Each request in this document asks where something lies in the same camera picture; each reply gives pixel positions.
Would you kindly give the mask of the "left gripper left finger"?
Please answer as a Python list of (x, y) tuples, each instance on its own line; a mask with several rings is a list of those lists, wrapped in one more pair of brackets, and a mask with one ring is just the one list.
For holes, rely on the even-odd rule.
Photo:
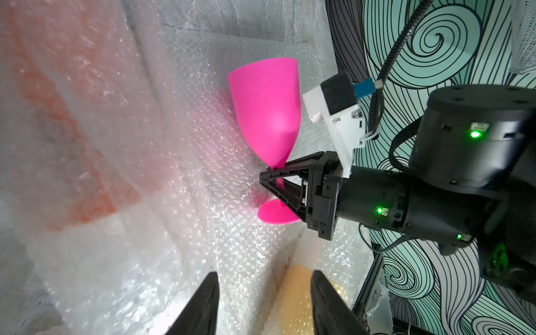
[(215, 335), (219, 297), (218, 274), (209, 272), (166, 335)]

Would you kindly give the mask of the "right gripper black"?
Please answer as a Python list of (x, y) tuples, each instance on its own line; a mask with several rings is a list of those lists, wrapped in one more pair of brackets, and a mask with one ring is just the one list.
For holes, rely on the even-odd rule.
[[(261, 185), (277, 198), (261, 206), (261, 221), (303, 221), (328, 241), (339, 219), (410, 234), (406, 176), (354, 166), (350, 177), (343, 178), (341, 171), (335, 152), (316, 152), (260, 173)], [(284, 179), (300, 172), (300, 186)]]

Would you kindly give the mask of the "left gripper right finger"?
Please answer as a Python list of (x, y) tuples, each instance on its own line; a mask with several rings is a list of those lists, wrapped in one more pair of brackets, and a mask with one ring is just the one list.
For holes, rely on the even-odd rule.
[(368, 334), (320, 270), (315, 270), (311, 277), (311, 301), (314, 334)]

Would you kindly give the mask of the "yellow wine glass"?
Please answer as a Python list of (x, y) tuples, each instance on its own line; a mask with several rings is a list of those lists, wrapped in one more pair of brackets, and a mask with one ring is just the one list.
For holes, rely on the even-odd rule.
[(313, 334), (311, 301), (313, 268), (299, 263), (289, 266), (270, 309), (263, 334)]

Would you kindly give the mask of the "bubble wrap sheet of yellow glass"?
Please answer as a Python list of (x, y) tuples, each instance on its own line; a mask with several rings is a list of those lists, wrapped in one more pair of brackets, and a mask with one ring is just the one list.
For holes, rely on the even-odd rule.
[(324, 273), (347, 306), (353, 307), (373, 258), (360, 237), (357, 223), (338, 220), (331, 241), (306, 229), (298, 240), (262, 333), (314, 333), (311, 277), (315, 270)]

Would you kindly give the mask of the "pink wine glass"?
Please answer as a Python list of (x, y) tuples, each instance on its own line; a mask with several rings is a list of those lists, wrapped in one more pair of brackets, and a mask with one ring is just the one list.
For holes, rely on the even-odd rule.
[(302, 105), (298, 61), (272, 58), (228, 75), (240, 131), (269, 168), (283, 167), (299, 135)]

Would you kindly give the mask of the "bubble wrap sheet of pink glass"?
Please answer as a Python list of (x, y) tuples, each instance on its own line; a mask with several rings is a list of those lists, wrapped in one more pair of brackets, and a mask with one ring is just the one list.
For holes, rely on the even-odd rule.
[(200, 217), (207, 271), (219, 275), (219, 334), (263, 334), (283, 283), (302, 223), (272, 226), (257, 217), (269, 199), (258, 177), (266, 165), (247, 145), (235, 116), (227, 76), (234, 69), (275, 57), (298, 61), (300, 85), (312, 87), (323, 66), (311, 42), (194, 32), (163, 25), (166, 65), (159, 82), (172, 79), (177, 99), (164, 122), (180, 170)]

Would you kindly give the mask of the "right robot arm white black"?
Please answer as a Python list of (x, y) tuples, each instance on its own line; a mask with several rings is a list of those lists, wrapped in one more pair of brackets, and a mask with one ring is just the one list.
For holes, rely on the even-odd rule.
[(437, 89), (398, 133), (389, 171), (352, 167), (334, 152), (269, 169), (260, 184), (320, 238), (338, 219), (437, 243), (442, 255), (477, 244), (488, 281), (535, 301), (535, 90)]

